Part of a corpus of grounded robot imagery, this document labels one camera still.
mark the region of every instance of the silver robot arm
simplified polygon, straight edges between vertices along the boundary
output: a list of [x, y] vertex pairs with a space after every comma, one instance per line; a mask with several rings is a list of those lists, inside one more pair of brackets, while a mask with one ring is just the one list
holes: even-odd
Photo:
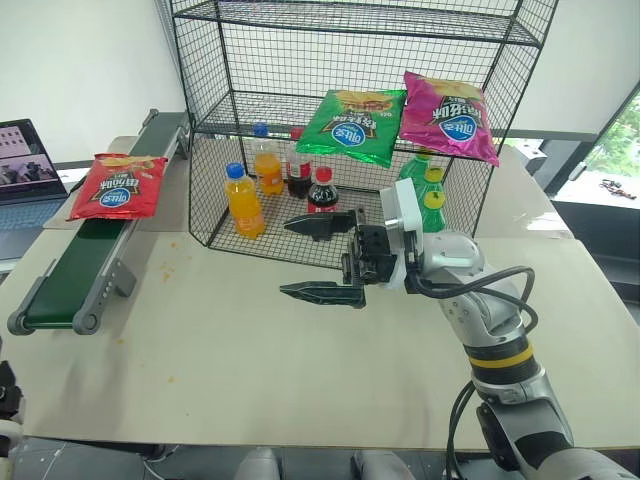
[[[302, 282], [284, 285], [281, 291], [312, 303], [355, 308], [366, 305], [368, 284], [404, 285], [409, 293], [437, 298], [469, 357], [473, 387], [483, 400], [478, 420], [500, 467], [519, 470], [529, 480], [637, 479], [598, 452], [574, 447], [567, 419], [527, 338], [537, 321], [526, 305], [533, 270], [496, 272], [469, 237], [423, 234], [410, 179], [382, 190], [380, 198], [384, 227], [364, 225], [362, 210], [287, 222], [285, 228], [314, 239], [326, 240], [350, 228], [355, 233], [342, 257], [348, 285]], [[518, 273], [528, 277], [522, 295], [509, 279]], [[534, 315], [527, 327], [522, 309]]]
[[[477, 245], [462, 234], [429, 234], [423, 242], [422, 279], [469, 285], [495, 273]], [[520, 298], [508, 278], [488, 288]], [[533, 356], [518, 306], [473, 291], [439, 303], [469, 357], [472, 381], [483, 400], [478, 419], [500, 467], [519, 470], [531, 480], [636, 478], [598, 452], [573, 446], [569, 424], [544, 367]]]

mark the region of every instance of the wire mesh basket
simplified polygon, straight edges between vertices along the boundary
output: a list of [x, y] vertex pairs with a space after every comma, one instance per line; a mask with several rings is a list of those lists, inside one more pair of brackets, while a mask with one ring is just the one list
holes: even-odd
[[[232, 161], [255, 174], [253, 125], [267, 123], [284, 158], [292, 127], [306, 125], [327, 90], [403, 89], [406, 70], [482, 88], [501, 148], [544, 44], [557, 0], [169, 0], [180, 74], [192, 121], [189, 226], [203, 245], [340, 268], [348, 235], [331, 242], [285, 231], [306, 213], [285, 194], [261, 197], [267, 232], [237, 235], [223, 190]], [[378, 190], [397, 179], [417, 147], [398, 141], [391, 168], [342, 155], [333, 168], [340, 209], [363, 207], [382, 222]], [[473, 235], [492, 169], [435, 156], [445, 170], [447, 228]]]

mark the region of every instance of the bottle label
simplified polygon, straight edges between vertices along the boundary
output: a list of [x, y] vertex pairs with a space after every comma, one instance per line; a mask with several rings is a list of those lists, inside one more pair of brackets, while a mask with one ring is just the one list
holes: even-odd
[[267, 174], [260, 175], [260, 183], [265, 187], [270, 187], [272, 185], [278, 185], [282, 183], [282, 172], [280, 170], [276, 172], [270, 172]]
[[287, 162], [287, 176], [290, 178], [309, 178], [311, 177], [311, 162], [301, 165], [291, 164]]
[[256, 215], [255, 217], [240, 217], [236, 218], [236, 225], [238, 230], [241, 231], [252, 231], [260, 228], [264, 225], [264, 217], [262, 214]]
[[325, 212], [337, 212], [338, 205], [331, 205], [330, 207], [318, 207], [311, 202], [307, 203], [307, 213], [325, 213]]

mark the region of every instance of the chip bag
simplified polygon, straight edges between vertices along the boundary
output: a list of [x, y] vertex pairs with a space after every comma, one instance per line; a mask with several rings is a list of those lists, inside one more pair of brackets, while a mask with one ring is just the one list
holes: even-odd
[[391, 166], [406, 92], [329, 90], [298, 140], [300, 153], [344, 153]]
[[163, 157], [97, 154], [69, 220], [152, 217], [158, 204], [166, 161]]
[[407, 106], [400, 138], [428, 149], [499, 166], [482, 90], [405, 72]]

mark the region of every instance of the orange soda bottle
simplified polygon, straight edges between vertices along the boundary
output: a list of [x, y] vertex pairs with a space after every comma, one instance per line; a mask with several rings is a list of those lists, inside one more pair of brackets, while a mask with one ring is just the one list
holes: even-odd
[[258, 142], [256, 152], [256, 174], [260, 190], [265, 195], [280, 195], [284, 190], [282, 166], [274, 143], [267, 139], [269, 130], [266, 123], [256, 123], [253, 134], [264, 140]]
[[245, 175], [242, 164], [237, 162], [227, 165], [227, 177], [224, 190], [229, 198], [229, 211], [235, 220], [236, 232], [255, 240], [266, 229], [256, 185]]

